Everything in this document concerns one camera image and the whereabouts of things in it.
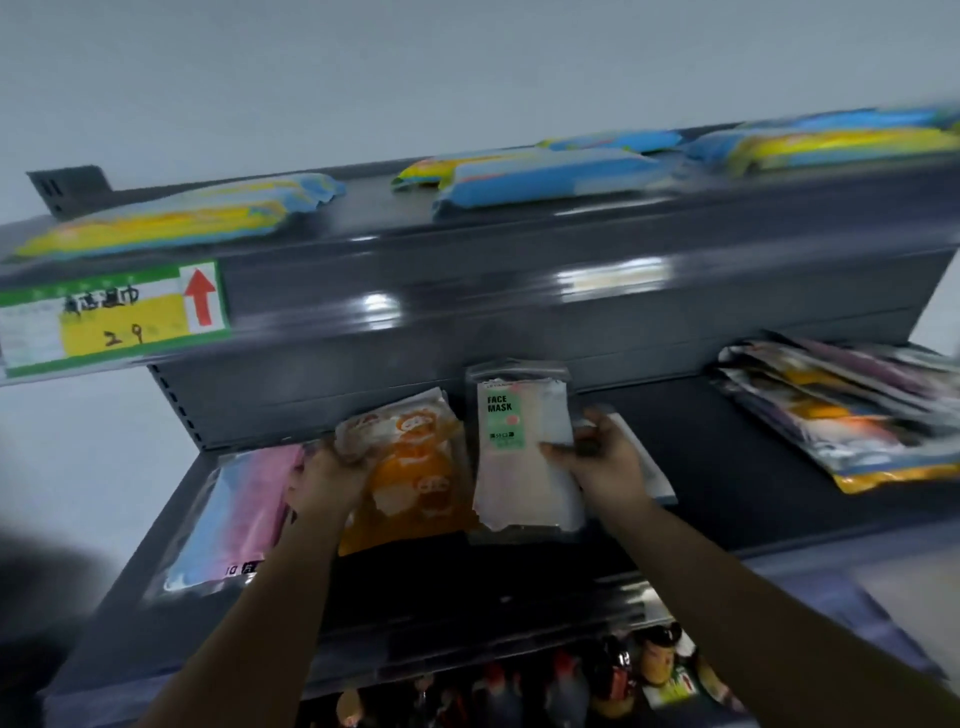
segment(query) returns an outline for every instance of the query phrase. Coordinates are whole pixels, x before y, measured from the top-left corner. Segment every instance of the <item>transparent plastic bag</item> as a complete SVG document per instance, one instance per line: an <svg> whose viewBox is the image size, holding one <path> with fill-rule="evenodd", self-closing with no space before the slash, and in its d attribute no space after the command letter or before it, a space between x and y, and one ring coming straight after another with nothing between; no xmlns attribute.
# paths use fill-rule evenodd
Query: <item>transparent plastic bag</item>
<svg viewBox="0 0 960 728"><path fill-rule="evenodd" d="M715 382L827 470L844 493L960 475L960 393L948 381L855 346L778 338L726 347Z"/></svg>
<svg viewBox="0 0 960 728"><path fill-rule="evenodd" d="M218 592L247 581L279 538L290 472L304 446L223 455L156 572L145 598Z"/></svg>
<svg viewBox="0 0 960 728"><path fill-rule="evenodd" d="M336 448L347 459L380 450L344 529L342 556L476 527L463 423L439 387L340 423Z"/></svg>
<svg viewBox="0 0 960 728"><path fill-rule="evenodd" d="M569 381L569 370L558 361L500 359L467 369L477 413L473 510L490 530L549 526L571 532L584 525L580 489L538 447L573 444Z"/></svg>

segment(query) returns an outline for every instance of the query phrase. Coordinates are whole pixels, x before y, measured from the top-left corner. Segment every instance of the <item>face mask package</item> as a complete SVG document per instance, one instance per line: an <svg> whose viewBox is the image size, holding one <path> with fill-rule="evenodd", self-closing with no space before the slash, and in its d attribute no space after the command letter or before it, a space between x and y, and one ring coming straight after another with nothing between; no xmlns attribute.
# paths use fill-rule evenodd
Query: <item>face mask package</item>
<svg viewBox="0 0 960 728"><path fill-rule="evenodd" d="M223 455L144 595L148 601L243 586L276 544L290 472L310 446Z"/></svg>
<svg viewBox="0 0 960 728"><path fill-rule="evenodd" d="M550 538L578 531L586 521L573 477L548 463L538 447L573 444L569 381L563 362L501 359L467 369L477 412L473 510L490 531L513 531L490 543L524 540L517 526Z"/></svg>

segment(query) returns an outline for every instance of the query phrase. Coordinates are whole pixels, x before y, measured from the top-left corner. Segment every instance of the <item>stacked packages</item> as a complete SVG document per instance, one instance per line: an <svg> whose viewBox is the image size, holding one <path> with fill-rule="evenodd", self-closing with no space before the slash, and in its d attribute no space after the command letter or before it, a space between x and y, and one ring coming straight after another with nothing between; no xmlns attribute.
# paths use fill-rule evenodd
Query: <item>stacked packages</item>
<svg viewBox="0 0 960 728"><path fill-rule="evenodd" d="M844 493L960 475L960 365L938 354L775 335L727 347L716 374Z"/></svg>

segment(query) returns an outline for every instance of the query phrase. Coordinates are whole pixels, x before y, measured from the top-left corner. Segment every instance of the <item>plastic package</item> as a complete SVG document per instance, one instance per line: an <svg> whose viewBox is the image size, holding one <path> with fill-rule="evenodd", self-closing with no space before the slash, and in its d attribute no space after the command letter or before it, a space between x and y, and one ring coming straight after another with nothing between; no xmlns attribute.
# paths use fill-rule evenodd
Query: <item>plastic package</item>
<svg viewBox="0 0 960 728"><path fill-rule="evenodd" d="M856 347L779 339L724 349L717 383L842 491L960 475L960 410L948 382Z"/></svg>
<svg viewBox="0 0 960 728"><path fill-rule="evenodd" d="M434 204L488 207L638 191L670 180L671 168L622 149L544 152L461 164Z"/></svg>
<svg viewBox="0 0 960 728"><path fill-rule="evenodd" d="M85 215L31 239L15 255L70 258L263 235L291 213L309 212L344 191L320 173L226 182Z"/></svg>
<svg viewBox="0 0 960 728"><path fill-rule="evenodd" d="M570 149L625 149L628 152L645 154L671 149L684 141L684 137L672 129L625 130L619 132L597 132L566 136L556 139L544 139L537 146L555 152Z"/></svg>
<svg viewBox="0 0 960 728"><path fill-rule="evenodd" d="M848 129L748 136L727 157L739 176L788 167L844 164L960 151L960 137L939 129Z"/></svg>
<svg viewBox="0 0 960 728"><path fill-rule="evenodd" d="M479 421L473 510L490 530L522 525L576 531L584 525L576 483L538 447L573 444L569 380L566 366L553 361L501 359L467 369Z"/></svg>
<svg viewBox="0 0 960 728"><path fill-rule="evenodd" d="M391 182L393 189L409 189L420 185L439 185L445 187L453 180L453 173L460 164L490 159L522 157L542 154L537 147L515 147L512 149L485 149L477 152L460 152L455 155L440 155L414 162L401 171Z"/></svg>
<svg viewBox="0 0 960 728"><path fill-rule="evenodd" d="M303 446L224 455L210 473L147 597L208 594L256 571L276 543Z"/></svg>
<svg viewBox="0 0 960 728"><path fill-rule="evenodd" d="M889 129L891 127L934 127L943 111L937 107L917 109L851 109L828 111L784 119L748 121L740 129L802 129L824 132L834 129Z"/></svg>
<svg viewBox="0 0 960 728"><path fill-rule="evenodd" d="M463 424L434 388L337 425L347 459L380 451L363 500L348 520L340 554L477 525Z"/></svg>
<svg viewBox="0 0 960 728"><path fill-rule="evenodd" d="M738 127L706 133L684 147L687 158L734 175L958 150L956 134L917 127L828 131Z"/></svg>

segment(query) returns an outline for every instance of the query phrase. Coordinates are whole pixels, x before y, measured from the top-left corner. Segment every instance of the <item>product label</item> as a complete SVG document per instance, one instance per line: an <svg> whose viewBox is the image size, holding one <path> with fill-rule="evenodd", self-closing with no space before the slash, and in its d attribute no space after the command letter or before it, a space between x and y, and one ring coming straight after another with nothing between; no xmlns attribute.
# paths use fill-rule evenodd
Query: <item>product label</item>
<svg viewBox="0 0 960 728"><path fill-rule="evenodd" d="M497 449L523 449L520 395L508 388L485 390L487 437Z"/></svg>
<svg viewBox="0 0 960 728"><path fill-rule="evenodd" d="M10 377L228 335L212 261L0 293L0 351Z"/></svg>

